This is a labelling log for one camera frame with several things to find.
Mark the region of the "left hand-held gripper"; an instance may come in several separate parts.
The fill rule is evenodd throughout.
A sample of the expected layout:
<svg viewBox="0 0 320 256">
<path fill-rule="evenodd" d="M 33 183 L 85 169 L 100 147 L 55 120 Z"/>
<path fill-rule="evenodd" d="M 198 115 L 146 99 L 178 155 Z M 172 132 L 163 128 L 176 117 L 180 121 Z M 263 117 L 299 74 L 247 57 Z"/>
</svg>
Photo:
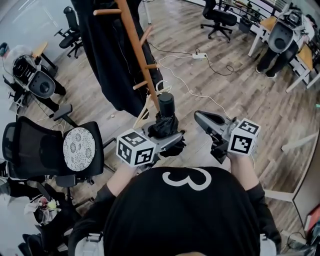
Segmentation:
<svg viewBox="0 0 320 256">
<path fill-rule="evenodd" d="M 152 167 L 159 160 L 158 153 L 181 141 L 185 131 L 163 139 L 149 135 L 150 125 L 128 129 L 116 138 L 116 155 L 130 167 Z"/>
</svg>

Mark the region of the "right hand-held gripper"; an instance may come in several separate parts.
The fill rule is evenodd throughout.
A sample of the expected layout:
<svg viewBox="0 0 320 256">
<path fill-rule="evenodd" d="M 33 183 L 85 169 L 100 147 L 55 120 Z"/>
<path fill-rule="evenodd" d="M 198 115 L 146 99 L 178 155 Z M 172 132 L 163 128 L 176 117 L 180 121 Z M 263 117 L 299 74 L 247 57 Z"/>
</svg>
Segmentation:
<svg viewBox="0 0 320 256">
<path fill-rule="evenodd" d="M 258 139 L 261 126 L 253 121 L 202 110 L 194 112 L 194 119 L 212 138 L 211 155 L 222 164 L 228 153 L 249 156 Z"/>
</svg>

